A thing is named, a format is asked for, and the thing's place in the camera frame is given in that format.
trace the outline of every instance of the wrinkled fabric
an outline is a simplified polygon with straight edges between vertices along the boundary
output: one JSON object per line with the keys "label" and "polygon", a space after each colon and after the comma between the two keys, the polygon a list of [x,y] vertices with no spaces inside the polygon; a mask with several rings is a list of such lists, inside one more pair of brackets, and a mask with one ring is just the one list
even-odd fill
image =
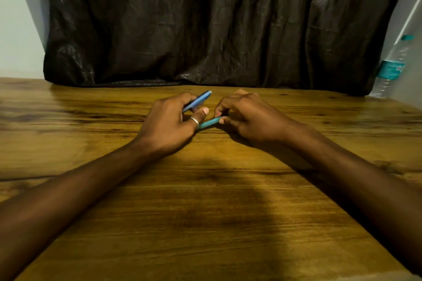
{"label": "wrinkled fabric", "polygon": [[372,88],[397,0],[50,0],[45,79],[69,86]]}

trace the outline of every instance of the person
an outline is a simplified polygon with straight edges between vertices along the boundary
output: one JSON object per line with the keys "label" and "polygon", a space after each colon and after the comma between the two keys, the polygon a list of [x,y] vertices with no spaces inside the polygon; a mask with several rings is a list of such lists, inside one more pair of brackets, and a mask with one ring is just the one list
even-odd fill
{"label": "person", "polygon": [[[80,212],[146,163],[174,153],[195,133],[182,93],[154,102],[139,134],[127,145],[0,204],[0,280],[11,280]],[[192,117],[201,123],[209,109]],[[395,249],[422,272],[422,193],[343,149],[306,124],[238,90],[215,109],[220,123],[252,143],[279,143],[331,179]]]}

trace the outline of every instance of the silver ring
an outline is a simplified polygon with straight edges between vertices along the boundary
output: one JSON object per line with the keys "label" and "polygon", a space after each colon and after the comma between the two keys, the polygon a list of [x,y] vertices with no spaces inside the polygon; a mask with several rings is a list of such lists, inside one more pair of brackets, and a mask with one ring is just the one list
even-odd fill
{"label": "silver ring", "polygon": [[197,119],[195,119],[195,118],[193,118],[193,117],[191,117],[190,119],[192,119],[193,121],[195,121],[195,122],[196,122],[196,128],[198,128],[198,127],[199,127],[199,122],[198,122],[198,120],[197,120]]}

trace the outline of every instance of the water bottle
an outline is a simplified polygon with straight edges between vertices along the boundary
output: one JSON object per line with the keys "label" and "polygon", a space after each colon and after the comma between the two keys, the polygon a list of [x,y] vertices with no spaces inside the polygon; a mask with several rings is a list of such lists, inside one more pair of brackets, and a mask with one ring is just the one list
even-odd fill
{"label": "water bottle", "polygon": [[400,76],[406,65],[406,57],[413,35],[403,35],[400,42],[393,46],[388,57],[382,61],[370,97],[385,98],[386,90]]}

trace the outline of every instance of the forearm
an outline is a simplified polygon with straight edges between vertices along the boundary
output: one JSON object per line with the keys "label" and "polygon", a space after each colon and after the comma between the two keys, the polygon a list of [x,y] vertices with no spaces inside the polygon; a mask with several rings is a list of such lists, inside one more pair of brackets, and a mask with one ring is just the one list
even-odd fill
{"label": "forearm", "polygon": [[298,125],[290,133],[284,144],[332,179],[409,263],[422,267],[421,190],[308,126]]}
{"label": "forearm", "polygon": [[126,145],[0,204],[0,279],[9,280],[76,215],[154,159]]}

